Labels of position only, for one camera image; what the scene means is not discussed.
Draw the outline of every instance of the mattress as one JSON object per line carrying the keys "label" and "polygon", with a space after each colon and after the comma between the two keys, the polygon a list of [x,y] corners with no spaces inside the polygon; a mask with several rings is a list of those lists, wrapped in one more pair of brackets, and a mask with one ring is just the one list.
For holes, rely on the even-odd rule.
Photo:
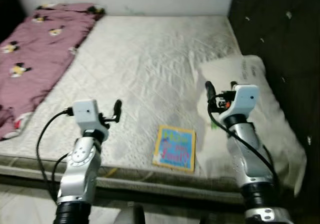
{"label": "mattress", "polygon": [[[37,138],[56,113],[75,100],[93,98],[105,116],[122,100],[119,123],[112,123],[102,145],[98,185],[228,202],[241,201],[232,178],[208,176],[152,165],[159,125],[196,129],[199,115],[194,88],[199,64],[240,50],[225,16],[105,16],[78,49],[74,62],[38,106],[23,133],[0,142],[0,173],[40,179],[35,163]],[[72,150],[80,129],[62,116],[45,133],[43,160],[55,161]]]}

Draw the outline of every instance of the padded headboard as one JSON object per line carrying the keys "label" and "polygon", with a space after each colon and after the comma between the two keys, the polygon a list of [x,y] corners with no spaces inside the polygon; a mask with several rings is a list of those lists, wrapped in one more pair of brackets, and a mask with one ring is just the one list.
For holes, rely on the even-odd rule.
{"label": "padded headboard", "polygon": [[242,54],[262,58],[268,82],[306,151],[308,165],[304,185],[317,191],[313,193],[317,199],[320,187],[319,2],[233,0],[229,12]]}

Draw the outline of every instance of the colorful book cover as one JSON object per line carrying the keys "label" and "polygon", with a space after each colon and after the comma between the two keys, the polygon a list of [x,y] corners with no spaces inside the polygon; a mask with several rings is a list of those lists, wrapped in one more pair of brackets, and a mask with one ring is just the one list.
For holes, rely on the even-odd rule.
{"label": "colorful book cover", "polygon": [[193,172],[195,169],[196,133],[174,126],[159,126],[152,163],[158,166]]}

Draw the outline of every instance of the black cable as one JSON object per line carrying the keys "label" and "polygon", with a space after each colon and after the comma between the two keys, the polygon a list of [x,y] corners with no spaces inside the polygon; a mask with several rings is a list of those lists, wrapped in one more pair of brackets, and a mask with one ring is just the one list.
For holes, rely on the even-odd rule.
{"label": "black cable", "polygon": [[66,157],[68,156],[68,153],[64,154],[62,157],[60,157],[54,164],[54,167],[53,167],[53,170],[52,170],[52,173],[51,173],[51,185],[52,185],[52,193],[54,193],[54,201],[56,202],[57,201],[57,195],[58,195],[58,192],[57,192],[57,189],[56,189],[56,181],[55,181],[55,173],[56,173],[56,170],[57,170],[57,167],[59,165],[59,163],[65,159]]}
{"label": "black cable", "polygon": [[48,178],[47,178],[47,175],[46,175],[46,170],[45,170],[45,167],[41,161],[41,158],[40,158],[40,154],[39,154],[39,145],[40,145],[40,141],[46,131],[46,129],[48,128],[48,126],[53,122],[54,119],[56,119],[57,117],[63,115],[63,114],[68,114],[69,116],[73,116],[73,112],[72,112],[72,108],[71,107],[68,107],[67,109],[59,112],[58,114],[56,114],[54,117],[52,117],[48,122],[47,124],[45,124],[44,128],[42,129],[41,133],[40,133],[40,136],[38,138],[38,141],[36,143],[36,147],[35,147],[35,152],[36,152],[36,160],[38,162],[38,165],[39,165],[39,168],[40,168],[40,171],[41,171],[41,174],[42,174],[42,177],[43,177],[43,181],[47,187],[47,190],[52,198],[52,200],[55,200],[56,197],[55,197],[55,193],[52,192],[52,187],[48,181]]}
{"label": "black cable", "polygon": [[265,150],[266,155],[268,156],[268,159],[270,160],[271,165],[273,166],[273,169],[275,168],[274,160],[272,159],[270,151],[266,148],[265,145],[262,145],[263,149]]}
{"label": "black cable", "polygon": [[222,124],[220,124],[213,116],[212,113],[210,111],[210,106],[208,105],[207,107],[208,110],[208,114],[209,117],[211,119],[211,121],[216,124],[219,128],[221,128],[222,130],[224,130],[226,133],[228,133],[230,136],[232,136],[233,138],[237,139],[239,142],[241,142],[243,145],[245,145],[251,152],[253,152],[253,154],[255,154],[267,167],[268,169],[271,171],[272,175],[273,175],[273,181],[274,181],[274,186],[278,187],[279,186],[279,179],[278,179],[278,175],[273,167],[272,164],[270,164],[256,149],[254,149],[249,143],[247,143],[246,141],[244,141],[243,139],[241,139],[238,135],[236,135],[234,132],[230,131],[229,129],[227,129],[226,127],[224,127]]}

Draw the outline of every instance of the white mattress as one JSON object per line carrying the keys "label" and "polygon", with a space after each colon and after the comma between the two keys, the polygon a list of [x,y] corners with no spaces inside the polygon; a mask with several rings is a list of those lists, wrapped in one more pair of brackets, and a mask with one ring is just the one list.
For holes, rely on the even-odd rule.
{"label": "white mattress", "polygon": [[[22,135],[0,142],[0,155],[34,159],[44,125],[75,100],[94,98],[108,116],[116,99],[121,99],[120,122],[111,124],[109,139],[102,146],[103,166],[175,173],[177,178],[189,176],[199,182],[216,178],[198,162],[193,174],[154,166],[153,152],[159,125],[197,130],[194,75],[199,64],[237,54],[241,54],[237,41],[224,16],[105,16]],[[57,160],[79,136],[74,117],[59,117],[42,139],[41,157]],[[204,144],[196,145],[201,149]]]}

